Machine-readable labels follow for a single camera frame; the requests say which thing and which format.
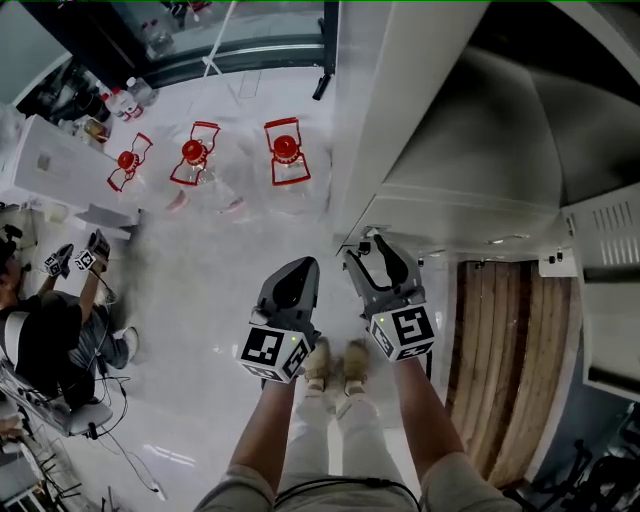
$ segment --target red bottle cap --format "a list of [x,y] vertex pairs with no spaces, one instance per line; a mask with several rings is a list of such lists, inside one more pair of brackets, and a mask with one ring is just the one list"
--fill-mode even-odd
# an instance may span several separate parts
[[204,146],[197,140],[190,140],[185,142],[182,146],[182,156],[189,163],[198,163],[198,161],[204,155]]
[[127,170],[133,166],[135,160],[136,157],[131,151],[123,151],[118,157],[118,166],[121,169]]
[[290,159],[298,153],[298,145],[291,135],[281,135],[273,143],[276,156],[282,159]]

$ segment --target window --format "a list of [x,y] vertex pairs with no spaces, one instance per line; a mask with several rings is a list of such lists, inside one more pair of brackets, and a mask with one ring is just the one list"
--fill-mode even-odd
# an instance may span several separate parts
[[337,2],[25,2],[76,59],[113,88],[142,76],[161,87],[222,72],[271,67],[335,69]]

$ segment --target wall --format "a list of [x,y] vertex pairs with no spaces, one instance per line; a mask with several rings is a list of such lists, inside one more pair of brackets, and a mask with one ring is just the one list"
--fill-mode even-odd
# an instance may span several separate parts
[[0,3],[0,102],[13,103],[31,84],[67,55],[58,41],[17,2]]
[[409,141],[487,4],[342,3],[331,216],[344,240]]

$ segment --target person sitting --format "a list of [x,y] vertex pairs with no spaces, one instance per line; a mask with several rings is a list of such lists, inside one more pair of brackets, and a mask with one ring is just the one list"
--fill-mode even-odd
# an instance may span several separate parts
[[56,292],[57,276],[48,276],[36,295],[20,300],[20,263],[15,244],[0,239],[0,355],[36,391],[63,396],[72,410],[91,401],[96,354],[122,369],[138,349],[133,327],[109,331],[109,314],[94,305],[107,261],[98,257],[87,272],[80,297]]

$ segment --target red object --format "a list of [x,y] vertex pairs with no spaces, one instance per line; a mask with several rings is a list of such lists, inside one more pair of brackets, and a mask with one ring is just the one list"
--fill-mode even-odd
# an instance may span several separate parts
[[200,141],[190,140],[182,146],[182,156],[191,165],[198,165],[202,162],[202,157],[207,156],[207,148]]
[[[289,134],[279,135],[275,138],[272,145],[269,130],[286,125],[295,125],[295,135],[297,135],[298,139],[296,140],[295,137]],[[311,179],[311,173],[307,166],[307,159],[301,151],[302,137],[300,136],[300,122],[298,121],[298,118],[288,117],[286,119],[270,121],[264,125],[264,133],[267,136],[267,146],[269,147],[269,151],[273,155],[273,158],[271,159],[271,184],[274,187],[293,185],[294,183],[300,183],[301,181]],[[300,161],[302,166],[304,166],[306,173],[304,176],[286,181],[276,181],[276,164],[290,165],[297,161]]]
[[[207,144],[203,143],[202,139],[194,139],[193,131],[195,128],[211,128],[215,130],[213,132],[213,136],[211,137],[211,149],[207,148]],[[208,123],[206,121],[196,121],[193,123],[191,127],[191,133],[189,134],[189,140],[182,146],[182,160],[180,163],[176,165],[171,173],[171,177],[169,178],[171,181],[175,181],[176,183],[180,183],[181,185],[188,185],[190,187],[196,187],[198,185],[198,180],[200,179],[200,174],[207,167],[207,159],[209,155],[214,152],[216,147],[216,136],[220,132],[220,127],[216,123]],[[198,169],[198,172],[195,175],[195,179],[191,181],[183,180],[176,176],[176,172],[185,163],[185,161],[192,166],[201,167]]]
[[[147,143],[147,146],[142,151],[142,156],[139,154],[139,148],[138,153],[136,153],[136,141],[138,138]],[[116,192],[122,192],[124,186],[136,175],[136,169],[144,162],[147,157],[147,151],[149,151],[151,146],[153,146],[153,142],[151,142],[146,135],[138,133],[131,143],[131,151],[123,151],[120,153],[120,156],[118,157],[118,168],[107,178],[107,183],[113,190]],[[114,181],[114,175],[118,172],[120,172],[120,177],[122,178],[122,184],[119,186]]]

